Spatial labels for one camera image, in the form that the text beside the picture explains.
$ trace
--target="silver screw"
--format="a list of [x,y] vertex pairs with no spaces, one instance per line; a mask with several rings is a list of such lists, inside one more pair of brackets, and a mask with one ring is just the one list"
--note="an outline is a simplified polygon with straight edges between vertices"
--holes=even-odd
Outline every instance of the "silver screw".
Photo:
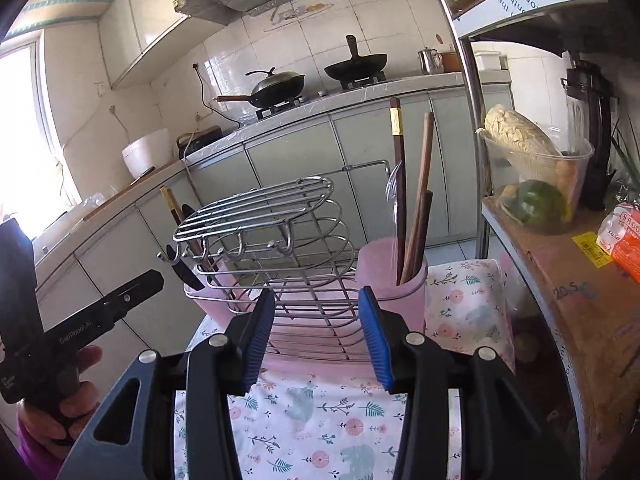
[[483,346],[478,350],[478,355],[485,361],[493,361],[495,359],[495,350],[489,346]]
[[209,338],[209,344],[211,346],[224,346],[226,342],[229,341],[228,337],[224,334],[216,334],[212,335]]
[[404,336],[404,340],[410,345],[418,346],[424,343],[424,336],[420,332],[409,332]]
[[153,350],[145,350],[138,356],[138,361],[146,365],[155,361],[156,357],[158,357],[158,354],[156,354]]

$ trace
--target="black pan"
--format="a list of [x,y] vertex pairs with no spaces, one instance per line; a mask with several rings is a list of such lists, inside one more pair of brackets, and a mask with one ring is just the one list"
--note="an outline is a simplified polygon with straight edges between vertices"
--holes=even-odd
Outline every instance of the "black pan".
[[351,59],[329,65],[324,69],[331,79],[338,81],[359,81],[380,72],[386,66],[386,54],[372,54],[361,56],[358,54],[358,45],[355,36],[347,36],[347,44],[351,51]]
[[295,99],[305,87],[305,77],[298,75],[275,83],[267,88],[257,91],[252,95],[219,95],[216,101],[225,103],[231,101],[249,101],[256,108],[270,108],[284,101]]

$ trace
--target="purple sleeve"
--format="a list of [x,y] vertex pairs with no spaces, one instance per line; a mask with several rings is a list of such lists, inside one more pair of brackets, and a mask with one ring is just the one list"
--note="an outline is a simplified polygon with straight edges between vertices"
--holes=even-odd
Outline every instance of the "purple sleeve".
[[17,429],[18,439],[20,440],[18,453],[27,467],[33,472],[37,480],[56,480],[56,476],[62,466],[62,460],[57,459],[38,444],[20,419],[18,419]]

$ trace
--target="stove burner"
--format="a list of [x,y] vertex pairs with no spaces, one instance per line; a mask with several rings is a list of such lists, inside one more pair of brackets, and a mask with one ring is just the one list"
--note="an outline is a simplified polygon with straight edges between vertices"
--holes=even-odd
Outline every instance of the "stove burner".
[[367,77],[366,79],[359,79],[358,81],[340,81],[340,84],[342,85],[343,90],[354,90],[356,88],[362,88],[363,86],[375,85],[382,81],[386,81],[386,76],[381,70],[377,74]]
[[300,96],[295,99],[289,99],[288,101],[284,101],[277,105],[273,105],[269,108],[262,108],[258,110],[255,114],[258,116],[258,120],[265,119],[267,117],[271,117],[273,115],[279,114],[280,112],[284,112],[285,110],[291,110],[297,106],[300,106]]

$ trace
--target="metal pitcher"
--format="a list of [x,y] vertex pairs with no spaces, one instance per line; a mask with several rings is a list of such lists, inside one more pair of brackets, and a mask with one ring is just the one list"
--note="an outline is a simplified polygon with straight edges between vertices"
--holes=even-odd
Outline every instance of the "metal pitcher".
[[444,65],[442,56],[435,48],[424,48],[418,52],[420,59],[420,71],[424,75],[442,74]]

